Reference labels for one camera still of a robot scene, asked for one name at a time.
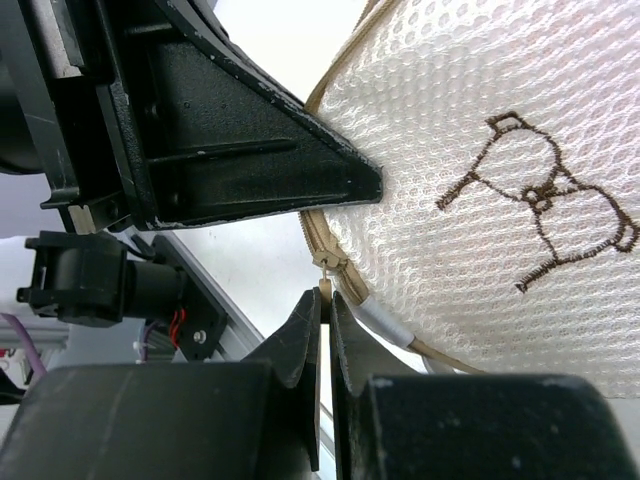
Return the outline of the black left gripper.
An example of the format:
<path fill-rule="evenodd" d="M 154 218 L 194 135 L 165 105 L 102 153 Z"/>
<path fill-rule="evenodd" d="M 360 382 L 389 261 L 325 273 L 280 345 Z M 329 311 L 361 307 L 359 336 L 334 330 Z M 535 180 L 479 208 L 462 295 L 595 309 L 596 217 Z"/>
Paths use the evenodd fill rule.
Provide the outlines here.
<path fill-rule="evenodd" d="M 155 1 L 4 1 L 1 56 L 49 188 L 41 207 L 71 233 L 160 227 L 143 157 L 154 101 L 125 51 Z"/>

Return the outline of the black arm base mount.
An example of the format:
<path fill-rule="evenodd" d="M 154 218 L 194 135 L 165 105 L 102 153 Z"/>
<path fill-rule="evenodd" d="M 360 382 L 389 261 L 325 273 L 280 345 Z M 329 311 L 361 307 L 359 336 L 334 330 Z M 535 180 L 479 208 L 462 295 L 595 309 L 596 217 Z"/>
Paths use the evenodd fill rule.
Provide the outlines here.
<path fill-rule="evenodd" d="M 43 231 L 25 247 L 35 255 L 33 273 L 17 300 L 37 316 L 93 328 L 143 319 L 189 361 L 218 346 L 228 312 L 167 237 L 156 236 L 149 254 L 107 234 Z"/>

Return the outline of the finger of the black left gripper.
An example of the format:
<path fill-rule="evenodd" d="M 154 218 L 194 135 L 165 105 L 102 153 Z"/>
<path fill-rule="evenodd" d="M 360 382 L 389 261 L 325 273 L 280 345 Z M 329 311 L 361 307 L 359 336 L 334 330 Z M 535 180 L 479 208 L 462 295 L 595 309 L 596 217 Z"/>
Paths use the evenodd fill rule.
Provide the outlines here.
<path fill-rule="evenodd" d="M 135 225 L 194 228 L 383 195 L 382 172 L 203 1 L 114 5 L 114 152 Z"/>

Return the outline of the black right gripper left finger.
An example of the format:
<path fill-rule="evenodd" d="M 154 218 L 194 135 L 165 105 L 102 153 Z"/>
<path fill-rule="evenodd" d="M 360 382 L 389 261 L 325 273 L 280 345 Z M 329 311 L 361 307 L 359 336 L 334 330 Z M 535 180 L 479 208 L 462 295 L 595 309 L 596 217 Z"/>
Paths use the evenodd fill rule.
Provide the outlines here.
<path fill-rule="evenodd" d="M 235 362 L 59 368 L 1 446 L 5 479 L 309 479 L 319 468 L 321 295 Z"/>

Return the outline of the white mesh laundry bag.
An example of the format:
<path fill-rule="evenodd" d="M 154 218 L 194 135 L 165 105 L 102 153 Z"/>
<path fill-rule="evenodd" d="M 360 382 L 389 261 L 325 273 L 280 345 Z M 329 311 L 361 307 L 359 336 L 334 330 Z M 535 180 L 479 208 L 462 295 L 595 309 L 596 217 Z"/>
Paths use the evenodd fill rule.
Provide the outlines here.
<path fill-rule="evenodd" d="M 304 212 L 357 317 L 429 368 L 639 395 L 639 5 L 371 1 L 307 102 L 382 171 Z"/>

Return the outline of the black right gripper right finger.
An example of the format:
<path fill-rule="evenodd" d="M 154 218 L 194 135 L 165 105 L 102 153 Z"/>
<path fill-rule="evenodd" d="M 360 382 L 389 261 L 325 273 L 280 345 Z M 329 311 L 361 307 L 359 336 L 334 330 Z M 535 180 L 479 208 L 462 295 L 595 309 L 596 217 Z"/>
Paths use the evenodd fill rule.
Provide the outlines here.
<path fill-rule="evenodd" d="M 335 295 L 330 355 L 341 479 L 621 479 L 601 394 L 567 375 L 420 374 Z"/>

